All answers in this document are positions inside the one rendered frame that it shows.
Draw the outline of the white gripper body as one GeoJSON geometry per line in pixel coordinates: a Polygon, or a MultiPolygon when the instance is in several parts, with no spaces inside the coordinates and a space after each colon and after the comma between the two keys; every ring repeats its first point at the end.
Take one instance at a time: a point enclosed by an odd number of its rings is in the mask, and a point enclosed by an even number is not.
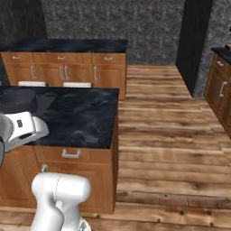
{"type": "Polygon", "coordinates": [[[34,116],[32,118],[32,122],[33,122],[33,131],[32,131],[33,141],[43,138],[44,136],[49,134],[48,126],[39,117],[34,116]]]}

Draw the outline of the dark grey pot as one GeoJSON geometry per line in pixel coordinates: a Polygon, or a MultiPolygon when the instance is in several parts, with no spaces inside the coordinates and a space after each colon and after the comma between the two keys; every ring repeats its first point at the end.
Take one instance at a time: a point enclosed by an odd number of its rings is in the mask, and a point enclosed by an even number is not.
{"type": "Polygon", "coordinates": [[[33,90],[8,90],[0,96],[0,111],[5,114],[21,113],[24,111],[34,113],[37,109],[37,96],[33,90]]]}

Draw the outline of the wooden island cabinet black top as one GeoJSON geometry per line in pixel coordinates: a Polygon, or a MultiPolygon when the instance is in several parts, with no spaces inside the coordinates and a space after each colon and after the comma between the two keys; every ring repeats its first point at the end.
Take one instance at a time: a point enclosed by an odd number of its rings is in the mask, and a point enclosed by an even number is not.
{"type": "Polygon", "coordinates": [[[49,134],[26,145],[109,149],[114,197],[118,175],[118,91],[105,88],[37,87],[35,115],[48,126],[49,134]]]}

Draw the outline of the white stool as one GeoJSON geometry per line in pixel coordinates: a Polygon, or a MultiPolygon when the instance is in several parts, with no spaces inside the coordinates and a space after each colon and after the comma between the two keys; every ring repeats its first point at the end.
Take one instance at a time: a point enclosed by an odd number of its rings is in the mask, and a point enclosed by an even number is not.
{"type": "Polygon", "coordinates": [[[47,83],[44,81],[19,81],[19,87],[47,87],[47,83]]]}
{"type": "Polygon", "coordinates": [[[92,88],[92,83],[87,82],[64,82],[64,88],[92,88]]]}

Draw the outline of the narrow wooden cabinet door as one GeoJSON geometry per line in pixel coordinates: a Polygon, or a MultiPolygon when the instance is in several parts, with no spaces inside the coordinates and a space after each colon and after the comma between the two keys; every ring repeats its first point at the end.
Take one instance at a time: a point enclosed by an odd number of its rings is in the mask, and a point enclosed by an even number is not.
{"type": "Polygon", "coordinates": [[[0,206],[35,208],[32,180],[39,172],[32,146],[23,145],[7,152],[0,168],[0,206]]]}

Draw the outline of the wooden drawer front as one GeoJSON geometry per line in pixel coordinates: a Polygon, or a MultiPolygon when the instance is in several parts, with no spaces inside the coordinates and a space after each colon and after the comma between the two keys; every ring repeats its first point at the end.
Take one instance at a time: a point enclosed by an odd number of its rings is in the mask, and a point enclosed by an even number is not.
{"type": "Polygon", "coordinates": [[[39,162],[110,163],[112,159],[109,149],[35,146],[34,151],[39,162]],[[78,159],[62,158],[62,149],[66,149],[71,154],[81,150],[81,156],[78,159]]]}

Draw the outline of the wooden cupboard run black top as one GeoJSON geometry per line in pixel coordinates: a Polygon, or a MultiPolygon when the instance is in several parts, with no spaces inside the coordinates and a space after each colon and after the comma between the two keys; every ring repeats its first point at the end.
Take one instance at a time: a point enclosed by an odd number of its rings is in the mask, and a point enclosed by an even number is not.
{"type": "Polygon", "coordinates": [[[23,39],[0,43],[0,55],[12,86],[19,81],[44,81],[47,87],[64,82],[92,83],[94,88],[126,92],[126,40],[23,39]]]}

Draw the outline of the wide wooden cabinet door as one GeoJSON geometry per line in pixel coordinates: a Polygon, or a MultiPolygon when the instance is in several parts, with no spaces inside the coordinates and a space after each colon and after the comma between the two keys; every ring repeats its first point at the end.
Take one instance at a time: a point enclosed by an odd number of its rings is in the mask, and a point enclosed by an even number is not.
{"type": "Polygon", "coordinates": [[[115,191],[112,171],[108,164],[46,162],[47,172],[58,172],[79,175],[88,178],[91,194],[88,200],[81,203],[80,211],[87,213],[112,214],[115,208],[115,191]]]}

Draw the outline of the tall black cabinet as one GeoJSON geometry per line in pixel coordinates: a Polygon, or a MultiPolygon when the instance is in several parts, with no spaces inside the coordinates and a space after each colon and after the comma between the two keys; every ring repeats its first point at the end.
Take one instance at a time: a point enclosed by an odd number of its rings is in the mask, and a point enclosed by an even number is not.
{"type": "Polygon", "coordinates": [[[185,0],[176,67],[190,93],[198,78],[213,0],[185,0]]]}

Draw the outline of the dark wooden cupboard run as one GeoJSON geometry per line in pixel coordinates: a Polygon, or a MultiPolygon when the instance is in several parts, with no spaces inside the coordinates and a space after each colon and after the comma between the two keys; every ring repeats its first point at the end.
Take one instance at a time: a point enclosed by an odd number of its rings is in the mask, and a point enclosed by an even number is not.
{"type": "Polygon", "coordinates": [[[231,138],[231,44],[214,52],[204,97],[231,138]]]}

